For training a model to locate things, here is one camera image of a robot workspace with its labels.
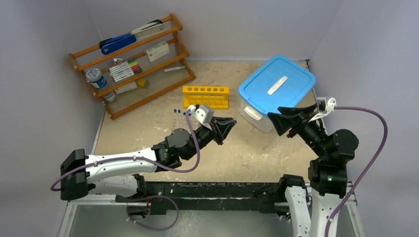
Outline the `blue plastic lid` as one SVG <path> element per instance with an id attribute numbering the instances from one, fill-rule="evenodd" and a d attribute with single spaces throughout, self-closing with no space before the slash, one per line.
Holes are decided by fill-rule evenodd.
<path id="1" fill-rule="evenodd" d="M 278 113 L 296 107 L 316 83 L 316 77 L 291 59 L 276 55 L 259 67 L 238 88 L 238 94 L 259 113 Z"/>

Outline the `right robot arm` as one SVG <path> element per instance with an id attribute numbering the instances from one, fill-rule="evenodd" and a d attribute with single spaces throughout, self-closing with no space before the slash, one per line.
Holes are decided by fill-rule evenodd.
<path id="1" fill-rule="evenodd" d="M 305 108 L 279 107 L 269 112 L 268 118 L 278 135 L 288 138 L 298 135 L 318 156 L 310 161 L 308 178 L 311 188 L 311 207 L 303 205 L 297 189 L 300 176 L 284 175 L 277 194 L 290 206 L 294 234 L 298 237 L 334 237 L 337 232 L 338 214 L 349 198 L 347 193 L 346 165 L 355 158 L 357 136 L 347 129 L 328 135 L 318 122 L 337 109 L 331 100 L 319 111 L 317 105 Z"/>

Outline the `white green box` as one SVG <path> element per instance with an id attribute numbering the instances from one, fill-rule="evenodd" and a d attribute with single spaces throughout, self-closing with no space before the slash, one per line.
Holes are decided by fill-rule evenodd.
<path id="1" fill-rule="evenodd" d="M 157 59 L 165 56 L 170 52 L 169 44 L 166 41 L 163 41 L 149 49 L 147 49 L 146 54 L 150 62 L 156 61 Z"/>

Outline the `white plastic bin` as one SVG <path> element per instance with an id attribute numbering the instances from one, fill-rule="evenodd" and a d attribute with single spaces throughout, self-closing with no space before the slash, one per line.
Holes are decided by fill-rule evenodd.
<path id="1" fill-rule="evenodd" d="M 274 129 L 271 120 L 252 107 L 247 101 L 240 99 L 239 110 L 241 116 L 260 131 L 268 133 Z"/>

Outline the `yellow test tube rack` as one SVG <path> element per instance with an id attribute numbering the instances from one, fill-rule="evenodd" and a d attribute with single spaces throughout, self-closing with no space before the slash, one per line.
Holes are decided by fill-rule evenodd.
<path id="1" fill-rule="evenodd" d="M 197 86 L 184 85 L 182 88 L 184 95 L 183 108 L 187 109 L 190 105 L 208 105 L 212 109 L 229 109 L 229 87 L 227 86 Z"/>

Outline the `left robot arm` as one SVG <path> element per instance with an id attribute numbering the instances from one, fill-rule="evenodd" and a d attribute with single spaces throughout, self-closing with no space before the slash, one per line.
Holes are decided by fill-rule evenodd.
<path id="1" fill-rule="evenodd" d="M 201 150 L 210 142 L 222 145 L 237 121 L 212 117 L 197 129 L 175 129 L 164 141 L 143 150 L 114 154 L 87 155 L 73 150 L 60 165 L 61 176 L 51 190 L 60 199 L 71 201 L 89 194 L 111 194 L 141 202 L 147 197 L 141 173 L 188 173 L 197 168 Z"/>

